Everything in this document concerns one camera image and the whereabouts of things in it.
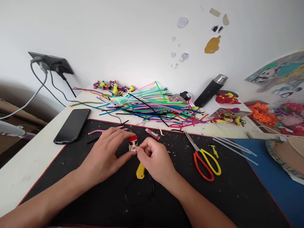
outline thermos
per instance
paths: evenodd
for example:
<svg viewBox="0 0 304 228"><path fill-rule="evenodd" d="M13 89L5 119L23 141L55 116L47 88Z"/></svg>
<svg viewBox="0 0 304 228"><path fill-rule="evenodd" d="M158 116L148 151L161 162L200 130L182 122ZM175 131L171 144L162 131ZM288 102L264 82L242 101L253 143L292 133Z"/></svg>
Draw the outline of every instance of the thermos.
<svg viewBox="0 0 304 228"><path fill-rule="evenodd" d="M215 79L213 79L205 90L200 94L200 96L194 102L194 105L197 107L204 107L208 101L219 91L228 77L225 75L219 74Z"/></svg>

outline black cutting mat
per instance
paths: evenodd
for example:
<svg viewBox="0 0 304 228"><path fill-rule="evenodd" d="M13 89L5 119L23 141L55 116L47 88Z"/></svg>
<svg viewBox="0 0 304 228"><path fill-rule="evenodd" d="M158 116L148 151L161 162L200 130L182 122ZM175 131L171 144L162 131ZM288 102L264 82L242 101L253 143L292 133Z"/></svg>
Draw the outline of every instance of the black cutting mat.
<svg viewBox="0 0 304 228"><path fill-rule="evenodd" d="M23 202L81 165L94 144L88 145L87 142L100 135L100 133L88 135L89 132L116 126L118 124L88 120L79 140L65 146ZM125 126L138 136L139 144L149 136L144 127L127 124ZM207 182L195 168L194 149L186 136L183 133L165 130L163 134L165 136L161 136L159 142L170 151L169 155L176 170L238 227L290 227L287 219L244 158L216 143L212 138L192 135L198 147L213 154L212 149L208 147L212 143L216 146L219 155L217 160L222 174L215 175L214 182ZM117 157L126 151L128 151L127 141L118 148ZM151 180L147 171L143 180L134 180L138 165L139 160L134 156L109 179L93 187L64 208L51 224L190 227L190 222L178 200L153 179L154 196L146 202L151 196ZM208 172L203 166L201 167L202 172L208 176ZM125 198L128 185L127 196L131 202L127 202Z"/></svg>

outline smartphone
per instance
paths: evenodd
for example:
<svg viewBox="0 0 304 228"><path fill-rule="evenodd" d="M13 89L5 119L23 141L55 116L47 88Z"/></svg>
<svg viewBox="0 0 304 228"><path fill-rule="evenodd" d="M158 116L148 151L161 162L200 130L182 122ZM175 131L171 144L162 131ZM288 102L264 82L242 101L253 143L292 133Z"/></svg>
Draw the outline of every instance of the smartphone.
<svg viewBox="0 0 304 228"><path fill-rule="evenodd" d="M80 131L88 118L91 109L75 109L54 139L55 144L70 144L78 139Z"/></svg>

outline finger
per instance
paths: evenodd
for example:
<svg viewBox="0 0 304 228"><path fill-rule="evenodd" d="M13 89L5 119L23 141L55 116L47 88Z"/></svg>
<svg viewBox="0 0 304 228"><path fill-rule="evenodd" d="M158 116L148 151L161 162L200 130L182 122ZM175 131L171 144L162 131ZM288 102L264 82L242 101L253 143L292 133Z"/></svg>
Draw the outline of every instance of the finger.
<svg viewBox="0 0 304 228"><path fill-rule="evenodd" d="M130 137L134 136L135 134L133 132L122 130L119 133L115 132L113 135L116 135L116 136L108 143L108 145L110 147L117 149L125 139L130 138Z"/></svg>
<svg viewBox="0 0 304 228"><path fill-rule="evenodd" d="M152 153L151 147L147 146L147 147L144 149L144 152L150 157L150 156L151 156L151 153Z"/></svg>
<svg viewBox="0 0 304 228"><path fill-rule="evenodd" d="M142 149L145 149L147 146L152 147L153 144L157 143L157 141L151 137L147 137L139 146Z"/></svg>
<svg viewBox="0 0 304 228"><path fill-rule="evenodd" d="M116 168L119 170L131 157L136 154L136 151L129 151L123 155L121 155L116 161Z"/></svg>
<svg viewBox="0 0 304 228"><path fill-rule="evenodd" d="M161 143L157 142L155 139L151 138L151 137L147 137L139 146L142 149L145 148L150 148L150 150L148 150L149 152L153 152L155 148L157 148L157 146L161 145Z"/></svg>
<svg viewBox="0 0 304 228"><path fill-rule="evenodd" d="M141 147L137 147L137 158L140 160L143 166L148 169L151 158L148 157Z"/></svg>
<svg viewBox="0 0 304 228"><path fill-rule="evenodd" d="M99 137L99 140L105 139L107 137L109 137L111 134L113 134L114 132L120 130L119 128L114 128L114 127L110 127L108 130L104 131L101 136Z"/></svg>
<svg viewBox="0 0 304 228"><path fill-rule="evenodd" d="M130 132L130 131L123 131L121 129L118 129L117 131L115 131L113 134L109 135L106 140L107 142L111 142L114 138L116 138L118 135L120 134L124 134L124 133L128 133L130 136L129 137L132 137L134 136L135 134L133 132Z"/></svg>

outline scissors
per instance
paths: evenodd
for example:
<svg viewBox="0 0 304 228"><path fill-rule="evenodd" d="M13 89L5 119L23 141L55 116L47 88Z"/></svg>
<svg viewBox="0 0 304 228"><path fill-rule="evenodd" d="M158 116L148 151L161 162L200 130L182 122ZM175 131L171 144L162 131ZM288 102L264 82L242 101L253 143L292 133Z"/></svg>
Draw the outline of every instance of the scissors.
<svg viewBox="0 0 304 228"><path fill-rule="evenodd" d="M217 176L219 176L219 175L222 173L222 170L221 170L221 168L220 168L220 166L219 166L219 163L217 162L217 160L215 160L215 158L214 158L210 153L208 153L207 151L205 151L205 150L203 150L203 149L199 149L199 148L197 147L197 145L194 143L194 141L192 140L192 138L189 136L189 134L188 134L185 130L184 130L184 133L186 134L187 138L189 139L190 143L192 144L192 146L193 146L194 149L195 149L195 153L193 153L193 156L194 156L194 163L195 163L195 166L196 166L197 171L199 172L199 174L200 174L205 180L210 181L210 182L214 181L214 175L213 175L212 172L214 172L214 174L217 175ZM204 161L200 158L198 152L201 152L201 153L202 153L202 155L204 156L204 158L205 158L205 160L206 160L206 162L207 162L207 164L209 165L210 168L209 168L209 167L206 165L206 163L204 163ZM208 158L206 157L205 154L207 154L209 157L211 157L211 158L214 160L214 162L215 162L215 164L216 164L216 166L217 166L217 168L218 168L218 171L217 171L217 172L214 170L214 168L213 168L212 165L210 164L210 162L209 162L209 160L208 160ZM199 166L198 166L198 163L197 163L197 159L198 159L198 160L202 163L202 165L207 169L208 173L210 173L210 176L211 176L210 178L207 178L207 177L201 172L201 170L200 170L200 168L199 168Z"/></svg>

